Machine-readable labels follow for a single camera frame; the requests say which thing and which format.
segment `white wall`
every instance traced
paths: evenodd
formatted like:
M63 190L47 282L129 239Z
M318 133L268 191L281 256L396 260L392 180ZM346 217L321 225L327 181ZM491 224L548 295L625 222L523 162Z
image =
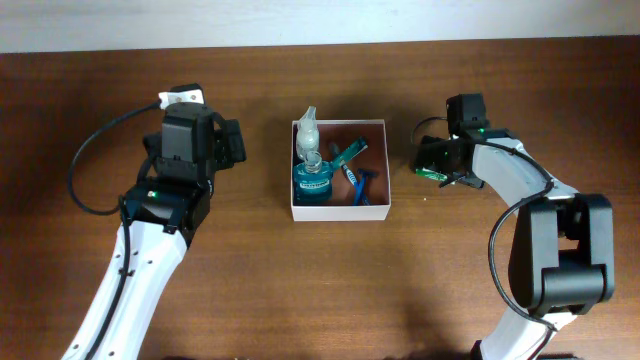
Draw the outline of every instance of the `white wall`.
M640 33L640 0L0 0L0 52Z

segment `wooden table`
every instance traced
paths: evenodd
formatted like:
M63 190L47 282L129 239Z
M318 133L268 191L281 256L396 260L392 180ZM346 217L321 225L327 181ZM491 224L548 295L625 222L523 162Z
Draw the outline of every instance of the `wooden table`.
M248 161L216 177L212 210L156 309L140 357L383 359L467 352L505 305L486 259L496 193L413 175L409 131L447 97L482 91L496 127L552 174L614 206L616 292L548 352L640 354L640 38L0 55L0 346L59 358L104 275L116 216L70 201L65 177L108 119L178 84L242 125ZM387 121L392 207L384 222L294 223L291 120ZM76 172L106 208L134 182L152 112L105 134ZM425 131L445 135L445 124ZM511 219L497 247L506 281Z

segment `blue mouthwash bottle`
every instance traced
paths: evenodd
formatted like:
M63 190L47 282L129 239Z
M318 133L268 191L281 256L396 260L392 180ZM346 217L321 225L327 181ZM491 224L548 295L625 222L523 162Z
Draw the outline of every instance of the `blue mouthwash bottle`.
M322 161L317 151L305 154L304 163L293 168L294 197L297 204L318 204L331 197L333 166Z

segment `clear plastic bottle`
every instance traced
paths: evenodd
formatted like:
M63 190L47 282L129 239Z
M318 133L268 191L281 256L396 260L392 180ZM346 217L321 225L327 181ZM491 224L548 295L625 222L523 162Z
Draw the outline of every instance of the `clear plastic bottle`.
M320 133L316 124L316 107L309 106L307 112L298 122L298 135L296 135L296 152L301 160L309 151L318 151Z

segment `blue liquid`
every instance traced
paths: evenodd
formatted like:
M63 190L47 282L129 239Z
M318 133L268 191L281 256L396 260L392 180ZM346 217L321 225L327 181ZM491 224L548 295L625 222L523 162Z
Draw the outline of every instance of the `blue liquid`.
M328 161L322 162L317 173L309 173L305 164L293 168L293 194L296 204L319 204L331 198L333 167Z

